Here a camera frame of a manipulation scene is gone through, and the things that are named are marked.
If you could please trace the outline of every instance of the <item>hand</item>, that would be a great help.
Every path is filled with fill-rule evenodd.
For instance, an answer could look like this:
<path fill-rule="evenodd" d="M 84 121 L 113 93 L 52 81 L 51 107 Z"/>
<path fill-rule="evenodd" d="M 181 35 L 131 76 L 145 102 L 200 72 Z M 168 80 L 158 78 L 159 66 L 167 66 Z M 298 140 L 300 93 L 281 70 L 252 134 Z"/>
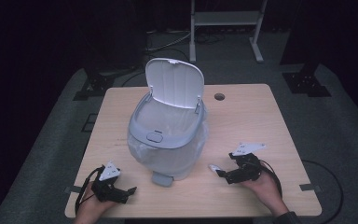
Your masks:
<path fill-rule="evenodd" d="M 289 212 L 274 179 L 268 173 L 262 171 L 256 181 L 247 180 L 240 182 L 240 184 L 250 189 L 258 200 L 271 211 L 273 216 L 278 217 Z"/>
<path fill-rule="evenodd" d="M 110 201 L 101 203 L 94 195 L 91 186 L 92 181 L 89 182 L 89 184 L 87 185 L 86 192 L 82 199 L 82 203 L 77 210 L 74 224 L 95 223 L 106 210 L 117 204 L 115 202 Z"/>

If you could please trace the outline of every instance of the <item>white plastic container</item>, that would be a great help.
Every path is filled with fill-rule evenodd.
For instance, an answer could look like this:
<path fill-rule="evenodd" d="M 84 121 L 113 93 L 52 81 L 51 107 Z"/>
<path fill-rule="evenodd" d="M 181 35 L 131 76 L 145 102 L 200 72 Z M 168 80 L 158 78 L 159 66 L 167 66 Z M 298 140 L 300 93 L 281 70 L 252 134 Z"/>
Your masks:
<path fill-rule="evenodd" d="M 152 170 L 152 180 L 168 187 L 186 178 L 208 137 L 202 102 L 202 72 L 190 63 L 153 59 L 146 65 L 149 93 L 131 116 L 131 155 Z"/>

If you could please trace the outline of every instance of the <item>container lid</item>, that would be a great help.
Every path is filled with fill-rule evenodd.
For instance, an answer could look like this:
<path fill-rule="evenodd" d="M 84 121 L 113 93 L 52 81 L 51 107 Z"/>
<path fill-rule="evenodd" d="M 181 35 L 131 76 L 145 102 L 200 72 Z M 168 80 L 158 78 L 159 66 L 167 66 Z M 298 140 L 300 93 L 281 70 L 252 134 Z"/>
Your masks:
<path fill-rule="evenodd" d="M 196 108 L 202 100 L 204 78 L 190 63 L 156 58 L 146 65 L 146 80 L 153 98 L 166 105 Z"/>

